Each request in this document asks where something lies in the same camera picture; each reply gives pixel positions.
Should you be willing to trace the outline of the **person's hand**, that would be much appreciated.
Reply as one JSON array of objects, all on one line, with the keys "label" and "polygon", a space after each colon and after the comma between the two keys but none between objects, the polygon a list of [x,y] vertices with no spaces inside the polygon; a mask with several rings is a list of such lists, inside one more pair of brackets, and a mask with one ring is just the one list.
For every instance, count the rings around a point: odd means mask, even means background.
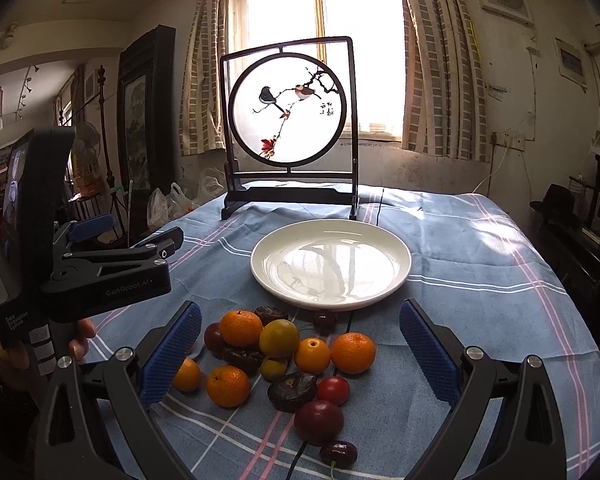
[{"label": "person's hand", "polygon": [[79,320],[76,328],[78,336],[69,342],[69,353],[77,361],[83,361],[88,352],[88,344],[96,336],[96,327],[90,318],[84,318]]}]

